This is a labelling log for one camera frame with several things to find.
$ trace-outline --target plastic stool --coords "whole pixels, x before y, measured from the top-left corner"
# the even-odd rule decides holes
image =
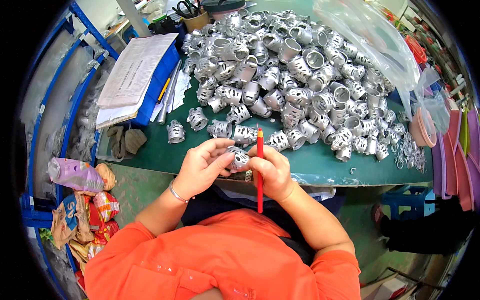
[[[390,207],[392,220],[415,220],[422,216],[431,215],[435,211],[435,204],[426,204],[425,200],[434,200],[435,194],[432,189],[423,186],[404,185],[393,192],[385,192],[382,195],[382,204]],[[400,206],[410,207],[399,213]]]
[[[133,28],[133,26],[130,25],[124,32],[123,32],[123,40],[125,43],[129,43],[130,40],[134,37],[138,37],[138,33],[136,30]]]

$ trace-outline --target orange shirt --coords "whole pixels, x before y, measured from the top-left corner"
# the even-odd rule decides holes
[[[86,264],[89,299],[360,299],[357,259],[334,250],[309,267],[250,209],[225,212],[157,238],[140,222],[117,232]]]

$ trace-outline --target woman's left hand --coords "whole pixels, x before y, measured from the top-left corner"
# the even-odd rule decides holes
[[[217,138],[189,149],[180,173],[172,183],[175,192],[182,199],[190,199],[208,189],[218,175],[229,176],[230,172],[225,168],[235,156],[225,151],[234,143],[233,140]]]

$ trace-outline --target hand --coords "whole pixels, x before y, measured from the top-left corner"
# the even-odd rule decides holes
[[[172,183],[175,192],[187,200],[208,189],[218,175],[229,176],[230,172],[225,167],[235,156],[225,151],[234,143],[229,139],[210,139],[189,149]]]
[[[257,145],[248,152],[253,156],[248,161],[248,167],[252,169],[253,183],[257,186],[257,172],[264,178],[264,194],[277,202],[281,202],[290,196],[296,182],[290,177],[290,163],[288,159],[277,152],[274,148],[264,146],[264,159],[257,157]]]

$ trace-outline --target purple bag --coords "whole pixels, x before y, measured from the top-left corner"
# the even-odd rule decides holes
[[[79,191],[103,191],[103,179],[90,164],[83,161],[54,157],[48,162],[48,175],[56,184]]]

